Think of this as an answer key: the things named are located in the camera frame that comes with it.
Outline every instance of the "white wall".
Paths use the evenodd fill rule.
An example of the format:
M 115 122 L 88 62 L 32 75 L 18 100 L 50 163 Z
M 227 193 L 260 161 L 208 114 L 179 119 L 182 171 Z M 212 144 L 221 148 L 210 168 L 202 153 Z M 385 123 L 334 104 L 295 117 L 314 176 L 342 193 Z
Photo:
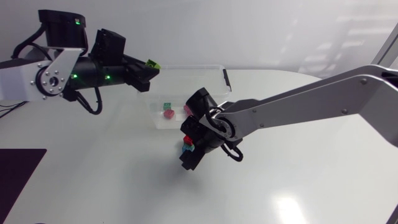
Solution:
M 2 0 L 0 60 L 39 27 L 38 9 L 83 14 L 90 45 L 110 29 L 143 60 L 318 77 L 370 63 L 398 22 L 396 0 Z

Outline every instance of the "plastic bin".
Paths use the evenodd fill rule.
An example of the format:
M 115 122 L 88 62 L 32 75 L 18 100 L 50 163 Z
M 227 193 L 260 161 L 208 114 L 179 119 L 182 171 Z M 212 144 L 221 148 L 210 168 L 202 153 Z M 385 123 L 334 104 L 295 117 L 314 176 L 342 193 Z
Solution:
M 145 101 L 157 129 L 179 129 L 187 115 L 183 109 L 187 100 L 205 87 L 214 100 L 221 104 L 231 93 L 228 74 L 221 65 L 168 65 L 150 81 L 148 92 L 139 93 Z M 175 111 L 172 119 L 163 116 L 164 103 L 171 103 Z

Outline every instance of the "green cube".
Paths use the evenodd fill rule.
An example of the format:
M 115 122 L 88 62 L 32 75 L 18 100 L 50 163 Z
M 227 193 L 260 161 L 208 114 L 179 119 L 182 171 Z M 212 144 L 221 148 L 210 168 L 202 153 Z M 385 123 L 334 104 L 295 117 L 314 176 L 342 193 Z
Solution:
M 171 110 L 172 109 L 172 104 L 171 103 L 164 103 L 163 104 L 163 110 Z
M 145 65 L 150 66 L 152 68 L 161 69 L 161 66 L 158 63 L 156 63 L 153 60 L 151 60 L 151 59 L 148 59 L 148 61 L 147 61 L 147 63 L 145 63 Z

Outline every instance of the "white tabletop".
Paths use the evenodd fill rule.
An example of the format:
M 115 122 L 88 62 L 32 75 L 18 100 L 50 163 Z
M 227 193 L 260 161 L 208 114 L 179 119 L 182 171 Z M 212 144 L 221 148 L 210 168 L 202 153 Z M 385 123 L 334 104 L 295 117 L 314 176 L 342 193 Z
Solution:
M 231 101 L 317 80 L 228 74 Z M 242 162 L 217 149 L 186 171 L 183 133 L 156 130 L 132 87 L 101 90 L 98 116 L 59 99 L 0 119 L 2 148 L 48 149 L 6 223 L 385 223 L 398 203 L 398 149 L 359 116 L 258 130 Z

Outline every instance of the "red cube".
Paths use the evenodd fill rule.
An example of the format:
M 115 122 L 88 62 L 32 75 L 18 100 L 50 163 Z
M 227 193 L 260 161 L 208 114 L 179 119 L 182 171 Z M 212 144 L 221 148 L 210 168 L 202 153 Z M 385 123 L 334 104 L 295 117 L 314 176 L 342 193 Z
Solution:
M 184 143 L 189 145 L 189 146 L 193 145 L 192 139 L 190 137 L 188 137 L 188 136 L 184 137 Z
M 174 116 L 174 110 L 167 109 L 163 112 L 163 116 L 167 119 L 172 119 Z

